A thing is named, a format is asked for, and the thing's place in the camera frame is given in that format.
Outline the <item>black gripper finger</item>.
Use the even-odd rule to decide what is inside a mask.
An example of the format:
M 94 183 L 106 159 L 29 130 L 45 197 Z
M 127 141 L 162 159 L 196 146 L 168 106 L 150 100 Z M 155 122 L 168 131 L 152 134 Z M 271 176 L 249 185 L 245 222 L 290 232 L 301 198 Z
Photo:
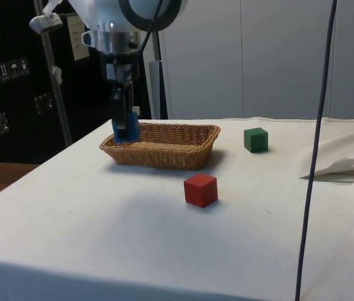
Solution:
M 125 106 L 124 89 L 116 88 L 111 98 L 112 124 L 114 134 L 119 139 L 127 138 L 127 110 Z
M 125 111 L 131 112 L 133 109 L 133 82 L 126 81 L 124 83 L 124 103 L 125 103 Z

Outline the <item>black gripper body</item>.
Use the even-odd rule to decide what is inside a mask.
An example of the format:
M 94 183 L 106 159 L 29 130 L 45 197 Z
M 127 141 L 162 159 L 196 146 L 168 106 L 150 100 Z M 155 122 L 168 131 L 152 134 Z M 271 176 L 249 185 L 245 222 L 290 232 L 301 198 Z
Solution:
M 135 81 L 140 76 L 138 52 L 100 54 L 102 76 L 111 82 Z

